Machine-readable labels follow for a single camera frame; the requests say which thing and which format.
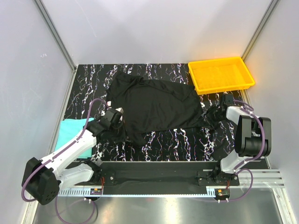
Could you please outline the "black t shirt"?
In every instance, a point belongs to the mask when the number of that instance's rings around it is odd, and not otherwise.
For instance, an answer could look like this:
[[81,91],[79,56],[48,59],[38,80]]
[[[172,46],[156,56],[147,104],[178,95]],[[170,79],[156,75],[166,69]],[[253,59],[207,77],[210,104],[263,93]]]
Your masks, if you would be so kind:
[[147,132],[178,128],[212,129],[204,120],[204,111],[194,87],[164,80],[146,80],[142,76],[119,72],[107,89],[106,100],[113,108],[124,110],[124,128],[128,140],[145,146]]

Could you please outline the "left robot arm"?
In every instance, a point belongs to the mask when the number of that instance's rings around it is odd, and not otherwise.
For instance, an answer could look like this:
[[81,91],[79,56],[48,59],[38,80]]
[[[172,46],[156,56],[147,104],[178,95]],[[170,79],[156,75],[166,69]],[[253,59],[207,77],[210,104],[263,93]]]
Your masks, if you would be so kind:
[[81,182],[97,184],[101,173],[99,165],[91,161],[68,168],[83,152],[94,147],[101,140],[107,140],[117,135],[122,126],[122,108],[109,108],[100,119],[87,121],[82,131],[57,151],[38,160],[31,158],[27,163],[21,183],[21,197],[24,201],[28,192],[32,199],[41,205],[50,203],[59,191]]

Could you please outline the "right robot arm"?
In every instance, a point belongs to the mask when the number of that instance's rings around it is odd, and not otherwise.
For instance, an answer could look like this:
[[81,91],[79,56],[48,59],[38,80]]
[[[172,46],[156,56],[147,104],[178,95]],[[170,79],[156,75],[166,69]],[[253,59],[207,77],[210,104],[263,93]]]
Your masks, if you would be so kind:
[[252,106],[234,99],[232,94],[222,95],[220,103],[210,107],[203,118],[211,130],[224,120],[237,125],[234,151],[206,176],[216,185],[228,184],[244,165],[271,153],[271,119],[255,115]]

